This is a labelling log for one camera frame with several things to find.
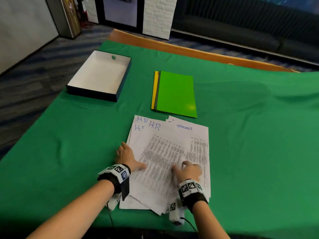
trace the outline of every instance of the open box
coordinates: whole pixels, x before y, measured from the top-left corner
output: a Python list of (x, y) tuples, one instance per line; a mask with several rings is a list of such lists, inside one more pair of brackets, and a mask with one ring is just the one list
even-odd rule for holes
[(95, 50), (66, 88), (72, 95), (117, 102), (130, 66), (130, 57)]

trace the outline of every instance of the black couch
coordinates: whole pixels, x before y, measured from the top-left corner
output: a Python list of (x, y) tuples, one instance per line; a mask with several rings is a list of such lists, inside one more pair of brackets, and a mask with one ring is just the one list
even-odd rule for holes
[(177, 0), (172, 28), (319, 63), (319, 16), (260, 0)]

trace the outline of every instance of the green folder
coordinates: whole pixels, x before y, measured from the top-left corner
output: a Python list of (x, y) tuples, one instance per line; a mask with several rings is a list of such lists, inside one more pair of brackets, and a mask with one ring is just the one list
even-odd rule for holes
[(193, 77), (160, 71), (154, 109), (197, 117)]

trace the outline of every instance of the blue screen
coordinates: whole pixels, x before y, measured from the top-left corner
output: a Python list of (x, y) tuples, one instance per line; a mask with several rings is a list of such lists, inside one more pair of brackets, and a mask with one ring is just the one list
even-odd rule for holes
[(319, 14), (319, 0), (263, 0), (274, 3), (276, 5), (283, 5), (295, 9), (300, 9), (306, 12)]

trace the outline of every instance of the black cable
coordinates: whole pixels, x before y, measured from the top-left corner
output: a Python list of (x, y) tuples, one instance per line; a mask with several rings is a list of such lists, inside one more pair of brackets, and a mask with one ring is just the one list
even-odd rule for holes
[(111, 220), (111, 224), (112, 224), (113, 227), (115, 227), (115, 226), (114, 226), (113, 219), (112, 219), (112, 217), (111, 217), (111, 212), (110, 212), (111, 210), (110, 210), (109, 208), (107, 208), (107, 211), (108, 211), (108, 215), (109, 215), (110, 220)]
[(183, 220), (185, 220), (185, 221), (187, 221), (191, 226), (192, 226), (192, 228), (194, 229), (194, 231), (197, 233), (197, 235), (198, 235), (198, 232), (197, 232), (197, 230), (195, 229), (195, 227), (193, 227), (193, 225), (192, 225), (192, 223), (190, 223), (189, 222), (189, 220), (187, 220), (186, 218), (184, 218), (184, 217), (181, 217), (181, 219), (183, 219)]

